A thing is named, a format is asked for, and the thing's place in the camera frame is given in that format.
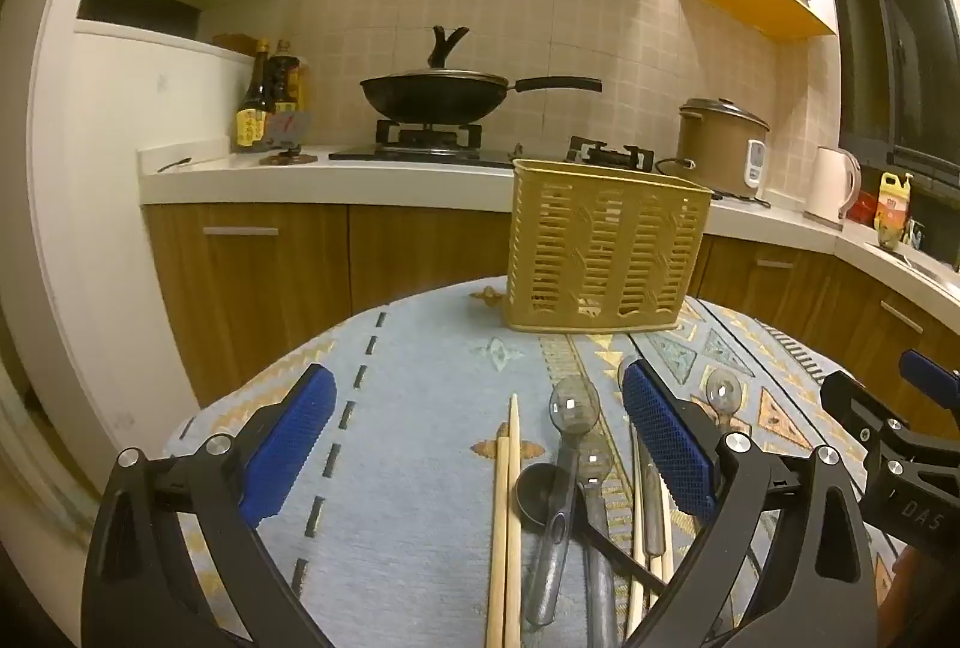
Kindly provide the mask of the black plastic ladle spoon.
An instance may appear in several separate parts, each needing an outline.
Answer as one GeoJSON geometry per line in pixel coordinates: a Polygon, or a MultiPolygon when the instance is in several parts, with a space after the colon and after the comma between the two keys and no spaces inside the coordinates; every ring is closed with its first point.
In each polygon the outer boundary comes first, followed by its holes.
{"type": "Polygon", "coordinates": [[[535,463],[526,467],[516,484],[517,505],[523,517],[542,528],[545,538],[576,538],[581,544],[596,549],[617,575],[638,580],[649,593],[662,595],[667,584],[646,567],[640,567],[586,518],[586,497],[579,485],[574,486],[573,506],[564,515],[551,506],[556,479],[564,477],[565,473],[555,464],[535,463]]]}

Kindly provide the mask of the yellow oil bottle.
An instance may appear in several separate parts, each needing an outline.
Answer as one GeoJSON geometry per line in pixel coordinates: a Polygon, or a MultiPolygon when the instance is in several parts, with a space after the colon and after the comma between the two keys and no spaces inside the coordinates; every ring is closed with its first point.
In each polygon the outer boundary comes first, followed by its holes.
{"type": "Polygon", "coordinates": [[[878,244],[893,251],[900,244],[907,228],[911,201],[911,175],[903,177],[893,172],[880,175],[877,208],[874,214],[874,229],[878,244]]]}

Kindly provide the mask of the pink electric kettle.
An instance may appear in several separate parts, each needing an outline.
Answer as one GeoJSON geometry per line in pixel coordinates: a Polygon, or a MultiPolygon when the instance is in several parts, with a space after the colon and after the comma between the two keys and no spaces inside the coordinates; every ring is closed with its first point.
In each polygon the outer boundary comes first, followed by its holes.
{"type": "Polygon", "coordinates": [[[850,151],[820,146],[815,153],[804,216],[843,229],[846,214],[861,193],[861,164],[850,151]]]}

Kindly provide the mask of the brown rice cooker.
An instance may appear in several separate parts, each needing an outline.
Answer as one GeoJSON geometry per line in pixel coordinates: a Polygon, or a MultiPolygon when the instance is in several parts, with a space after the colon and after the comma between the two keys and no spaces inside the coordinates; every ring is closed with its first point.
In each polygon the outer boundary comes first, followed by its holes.
{"type": "Polygon", "coordinates": [[[760,193],[770,125],[732,100],[692,97],[680,109],[677,157],[688,180],[718,193],[760,193]]]}

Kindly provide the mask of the light blue patterned tablecloth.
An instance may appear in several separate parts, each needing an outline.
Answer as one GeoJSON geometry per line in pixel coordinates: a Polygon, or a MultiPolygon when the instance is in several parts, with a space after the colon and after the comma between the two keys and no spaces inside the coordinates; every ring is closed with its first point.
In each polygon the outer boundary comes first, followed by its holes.
{"type": "Polygon", "coordinates": [[[517,417],[527,461],[558,433],[553,387],[571,375],[601,400],[612,448],[608,534],[633,542],[631,439],[619,368],[646,359],[682,400],[711,375],[739,380],[736,424],[763,450],[828,445],[855,479],[864,451],[820,404],[832,362],[754,318],[686,300],[662,333],[519,333],[489,277],[363,311],[319,334],[190,417],[167,440],[189,455],[278,401],[309,365],[334,375],[337,402],[281,510],[260,539],[304,609],[338,646],[478,646],[487,625],[494,437],[517,417]]]}

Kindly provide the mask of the yellow plastic utensil basket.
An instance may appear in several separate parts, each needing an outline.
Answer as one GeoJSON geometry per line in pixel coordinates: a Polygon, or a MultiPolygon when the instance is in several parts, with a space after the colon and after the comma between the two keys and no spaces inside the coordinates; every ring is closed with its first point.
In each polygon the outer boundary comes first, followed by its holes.
{"type": "Polygon", "coordinates": [[[677,323],[711,191],[672,175],[517,159],[505,320],[516,331],[658,331],[677,323]]]}

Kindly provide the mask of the dark window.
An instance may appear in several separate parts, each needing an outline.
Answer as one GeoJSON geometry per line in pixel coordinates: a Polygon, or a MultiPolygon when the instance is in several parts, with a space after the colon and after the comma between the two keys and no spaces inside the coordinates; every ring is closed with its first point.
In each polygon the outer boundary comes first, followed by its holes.
{"type": "Polygon", "coordinates": [[[867,169],[910,172],[958,199],[958,10],[953,0],[835,0],[839,144],[867,169]]]}

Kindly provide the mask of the small black spoon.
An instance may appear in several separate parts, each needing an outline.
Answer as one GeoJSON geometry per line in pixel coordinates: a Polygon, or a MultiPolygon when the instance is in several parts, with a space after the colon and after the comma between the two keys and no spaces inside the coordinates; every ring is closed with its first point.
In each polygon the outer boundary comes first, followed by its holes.
{"type": "Polygon", "coordinates": [[[183,167],[183,166],[189,166],[189,164],[192,164],[192,157],[189,157],[188,155],[187,157],[183,157],[182,159],[172,160],[172,162],[167,162],[167,164],[164,164],[164,166],[161,166],[159,169],[156,169],[155,173],[164,173],[164,172],[167,172],[168,170],[178,169],[179,167],[183,167]]]}

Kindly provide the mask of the dark soy sauce bottle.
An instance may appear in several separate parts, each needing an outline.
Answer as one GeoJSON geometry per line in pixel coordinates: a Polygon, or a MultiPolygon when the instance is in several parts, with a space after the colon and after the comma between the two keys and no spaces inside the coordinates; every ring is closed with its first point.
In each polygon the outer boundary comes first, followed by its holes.
{"type": "Polygon", "coordinates": [[[240,151],[252,151],[260,146],[265,134],[267,118],[270,113],[270,95],[268,95],[267,66],[270,58],[270,43],[267,38],[257,42],[254,65],[252,65],[249,86],[235,115],[235,146],[240,151]]]}

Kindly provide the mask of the black gas stove top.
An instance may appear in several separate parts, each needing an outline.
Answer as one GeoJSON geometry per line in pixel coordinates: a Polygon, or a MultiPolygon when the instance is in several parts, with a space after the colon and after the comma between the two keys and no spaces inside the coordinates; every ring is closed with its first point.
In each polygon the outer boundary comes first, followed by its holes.
{"type": "Polygon", "coordinates": [[[609,148],[599,139],[571,136],[560,154],[526,151],[516,144],[509,151],[483,148],[483,130],[478,123],[460,127],[432,127],[416,123],[379,120],[374,143],[361,148],[337,149],[329,152],[331,160],[375,160],[376,162],[428,162],[444,166],[491,167],[511,169],[517,159],[560,160],[586,166],[652,172],[656,154],[638,146],[609,148]]]}

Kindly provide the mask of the black wok with lid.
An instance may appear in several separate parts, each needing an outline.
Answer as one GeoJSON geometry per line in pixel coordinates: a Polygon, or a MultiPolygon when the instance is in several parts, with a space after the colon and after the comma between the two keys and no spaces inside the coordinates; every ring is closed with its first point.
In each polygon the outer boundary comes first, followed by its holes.
{"type": "Polygon", "coordinates": [[[489,116],[512,92],[573,89],[600,94],[604,90],[595,77],[549,74],[511,81],[499,74],[448,68],[449,55],[469,32],[469,27],[457,27],[448,34],[443,26],[434,26],[427,66],[363,79],[359,87],[368,104],[394,123],[465,127],[489,116]]]}

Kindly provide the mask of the dark sauce bottle red label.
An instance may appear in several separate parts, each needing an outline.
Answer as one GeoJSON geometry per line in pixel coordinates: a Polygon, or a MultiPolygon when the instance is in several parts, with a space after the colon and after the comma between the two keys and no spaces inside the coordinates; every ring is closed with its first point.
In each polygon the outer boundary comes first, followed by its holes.
{"type": "Polygon", "coordinates": [[[267,61],[268,100],[275,113],[301,110],[301,61],[291,52],[288,40],[277,43],[267,61]]]}

